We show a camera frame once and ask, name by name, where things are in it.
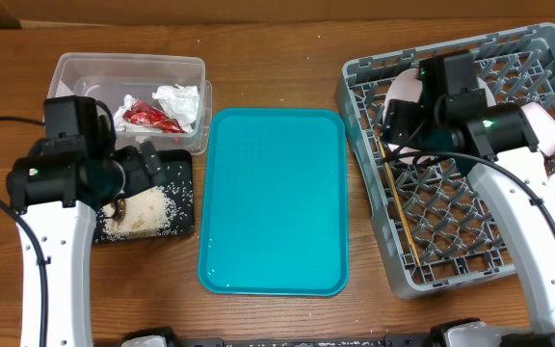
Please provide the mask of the white tissue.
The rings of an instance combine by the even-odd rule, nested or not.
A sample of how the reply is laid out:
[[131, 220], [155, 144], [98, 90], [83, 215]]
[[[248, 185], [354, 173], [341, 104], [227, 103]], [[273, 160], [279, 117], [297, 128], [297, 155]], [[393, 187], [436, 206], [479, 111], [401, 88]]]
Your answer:
[[157, 129], [145, 128], [134, 125], [123, 119], [123, 114], [128, 111], [131, 106], [141, 100], [131, 94], [127, 94], [123, 99], [123, 105], [119, 106], [114, 115], [114, 125], [118, 132], [143, 132], [158, 134], [186, 134], [193, 131], [193, 124], [198, 119], [199, 109], [199, 92], [196, 86], [180, 86], [180, 85], [164, 85], [157, 88], [151, 94], [154, 101], [158, 103], [153, 106], [164, 112], [169, 118], [176, 120], [185, 130], [185, 133], [163, 133]]

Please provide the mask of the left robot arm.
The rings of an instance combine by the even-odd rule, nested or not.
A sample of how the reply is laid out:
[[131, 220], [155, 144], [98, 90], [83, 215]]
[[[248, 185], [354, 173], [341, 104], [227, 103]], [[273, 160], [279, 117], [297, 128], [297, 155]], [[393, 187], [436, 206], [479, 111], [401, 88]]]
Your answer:
[[90, 260], [98, 210], [162, 185], [151, 143], [117, 149], [113, 117], [92, 97], [43, 103], [45, 136], [6, 188], [23, 255], [20, 343], [91, 346]]

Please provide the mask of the large white plate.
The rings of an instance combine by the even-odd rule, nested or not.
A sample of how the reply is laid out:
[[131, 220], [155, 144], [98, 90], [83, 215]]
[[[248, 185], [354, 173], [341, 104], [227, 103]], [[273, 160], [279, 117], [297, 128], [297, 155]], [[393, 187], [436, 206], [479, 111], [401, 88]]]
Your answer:
[[[409, 68], [401, 72], [393, 80], [392, 84], [390, 85], [387, 91], [386, 98], [383, 104], [383, 123], [387, 116], [389, 102], [392, 99], [400, 99], [400, 100], [405, 100], [409, 102], [416, 102], [419, 100], [423, 91], [423, 84], [420, 80], [417, 79], [417, 76], [418, 76], [418, 69]], [[496, 101], [486, 82], [480, 77], [477, 77], [477, 83], [479, 88], [483, 89], [485, 92], [486, 102], [488, 107], [495, 106]], [[395, 149], [397, 149], [397, 147], [398, 147], [397, 145], [388, 144], [388, 148], [390, 149], [390, 151], [394, 151]], [[405, 147], [400, 151], [400, 153], [409, 153], [414, 151], [415, 149], [413, 148]], [[402, 158], [399, 160], [401, 162], [411, 165], [413, 158], [409, 157], [409, 158]], [[428, 162], [431, 163], [431, 157], [423, 156], [420, 158], [417, 164], [425, 164]]]

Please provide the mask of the red snack wrapper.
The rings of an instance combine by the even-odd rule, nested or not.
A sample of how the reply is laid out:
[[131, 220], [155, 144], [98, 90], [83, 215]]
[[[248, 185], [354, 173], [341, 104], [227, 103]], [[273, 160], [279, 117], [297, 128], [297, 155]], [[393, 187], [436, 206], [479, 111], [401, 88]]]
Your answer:
[[157, 129], [163, 133], [185, 133], [176, 120], [141, 100], [137, 100], [122, 117], [134, 125]]

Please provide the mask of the small white plate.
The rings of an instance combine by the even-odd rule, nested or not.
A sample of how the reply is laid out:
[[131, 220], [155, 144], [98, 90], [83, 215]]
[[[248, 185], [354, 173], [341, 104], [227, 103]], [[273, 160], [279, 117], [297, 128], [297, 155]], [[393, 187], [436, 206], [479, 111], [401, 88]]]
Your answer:
[[547, 157], [555, 152], [555, 120], [538, 103], [532, 102], [521, 107], [539, 140], [539, 150]]

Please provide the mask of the gold foil wrapper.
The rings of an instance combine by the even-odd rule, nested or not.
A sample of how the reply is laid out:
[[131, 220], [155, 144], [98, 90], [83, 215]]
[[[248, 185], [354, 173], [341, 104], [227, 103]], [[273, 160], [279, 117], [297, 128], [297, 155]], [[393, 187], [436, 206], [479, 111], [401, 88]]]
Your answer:
[[115, 221], [120, 221], [125, 217], [125, 200], [118, 199], [115, 200], [113, 203], [113, 214], [111, 215], [111, 219]]

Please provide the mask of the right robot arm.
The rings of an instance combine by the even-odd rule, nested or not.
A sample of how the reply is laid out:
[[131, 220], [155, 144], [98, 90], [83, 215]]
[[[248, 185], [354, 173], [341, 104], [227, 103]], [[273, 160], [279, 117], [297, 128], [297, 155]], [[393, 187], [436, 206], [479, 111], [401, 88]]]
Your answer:
[[397, 75], [384, 103], [388, 160], [452, 159], [487, 206], [528, 306], [527, 330], [477, 319], [432, 328], [441, 346], [555, 346], [555, 120], [536, 103], [497, 103], [473, 55], [448, 53]]

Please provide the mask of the wooden chopstick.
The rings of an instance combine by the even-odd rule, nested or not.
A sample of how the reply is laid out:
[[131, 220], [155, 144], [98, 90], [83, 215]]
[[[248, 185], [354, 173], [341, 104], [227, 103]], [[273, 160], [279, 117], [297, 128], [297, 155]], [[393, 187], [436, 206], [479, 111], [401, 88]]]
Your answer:
[[413, 242], [412, 236], [410, 234], [410, 225], [409, 225], [408, 219], [406, 217], [406, 214], [403, 210], [403, 207], [402, 207], [402, 204], [401, 204], [401, 201], [400, 201], [400, 198], [399, 198], [399, 194], [398, 194], [398, 191], [397, 191], [397, 187], [396, 187], [396, 184], [395, 184], [394, 176], [392, 174], [392, 170], [391, 170], [390, 165], [389, 165], [388, 156], [387, 156], [388, 151], [384, 149], [384, 146], [383, 146], [383, 144], [380, 140], [379, 140], [379, 143], [380, 143], [380, 153], [381, 153], [382, 158], [383, 158], [383, 165], [384, 165], [384, 171], [385, 171], [385, 174], [386, 174], [386, 180], [388, 182], [390, 191], [393, 195], [394, 203], [396, 205], [396, 210], [397, 210], [399, 218], [401, 220], [401, 223], [402, 223], [402, 226], [403, 226], [403, 229], [404, 229], [404, 233], [405, 233], [405, 236], [406, 236], [406, 239], [407, 239], [407, 243], [408, 243], [409, 248], [411, 250], [412, 256], [414, 258], [416, 266], [420, 268], [421, 267], [421, 262], [420, 262], [417, 250], [415, 248], [415, 244]]

